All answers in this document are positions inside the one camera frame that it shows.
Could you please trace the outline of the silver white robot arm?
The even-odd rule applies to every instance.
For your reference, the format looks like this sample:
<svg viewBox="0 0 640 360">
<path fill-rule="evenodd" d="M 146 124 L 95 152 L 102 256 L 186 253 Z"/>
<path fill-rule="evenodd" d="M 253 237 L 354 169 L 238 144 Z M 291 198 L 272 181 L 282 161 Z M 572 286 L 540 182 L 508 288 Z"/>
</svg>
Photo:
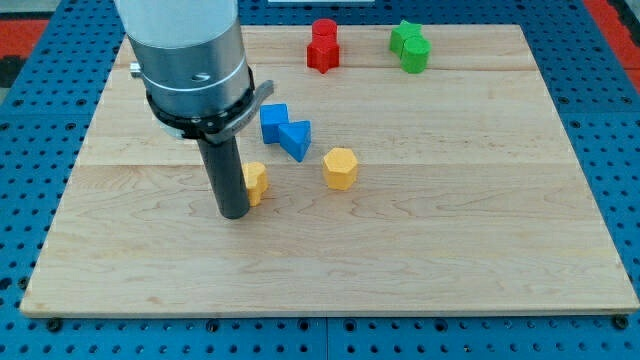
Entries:
<svg viewBox="0 0 640 360">
<path fill-rule="evenodd" d="M 220 129 L 252 101 L 236 0 L 116 0 L 149 105 L 175 133 Z"/>
</svg>

